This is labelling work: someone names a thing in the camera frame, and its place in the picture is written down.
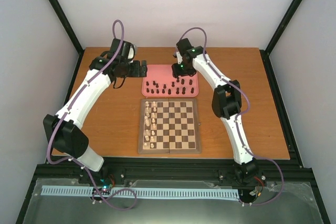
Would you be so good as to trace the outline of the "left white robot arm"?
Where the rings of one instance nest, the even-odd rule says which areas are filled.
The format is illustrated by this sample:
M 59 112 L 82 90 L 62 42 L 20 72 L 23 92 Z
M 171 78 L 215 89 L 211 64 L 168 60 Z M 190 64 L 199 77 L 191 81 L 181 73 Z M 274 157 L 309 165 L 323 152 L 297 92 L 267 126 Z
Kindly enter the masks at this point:
M 81 130 L 84 121 L 95 102 L 117 78 L 146 77 L 147 62 L 131 62 L 96 57 L 90 64 L 84 81 L 69 101 L 55 114 L 47 114 L 43 119 L 48 147 L 47 160 L 51 151 L 58 150 L 67 155 L 65 160 L 77 161 L 91 170 L 91 178 L 97 183 L 108 180 L 109 170 L 103 166 L 104 159 L 90 146 L 88 137 Z

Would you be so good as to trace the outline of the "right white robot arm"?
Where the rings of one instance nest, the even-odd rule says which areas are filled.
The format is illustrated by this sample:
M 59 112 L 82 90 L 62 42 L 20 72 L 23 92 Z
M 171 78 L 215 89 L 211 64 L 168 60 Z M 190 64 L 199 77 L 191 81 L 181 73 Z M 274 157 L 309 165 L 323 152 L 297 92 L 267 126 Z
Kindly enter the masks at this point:
M 257 174 L 258 168 L 241 121 L 242 95 L 239 82 L 226 77 L 201 46 L 177 47 L 174 57 L 177 63 L 172 65 L 173 77 L 200 73 L 213 89 L 212 110 L 228 133 L 236 163 L 236 181 L 246 185 Z

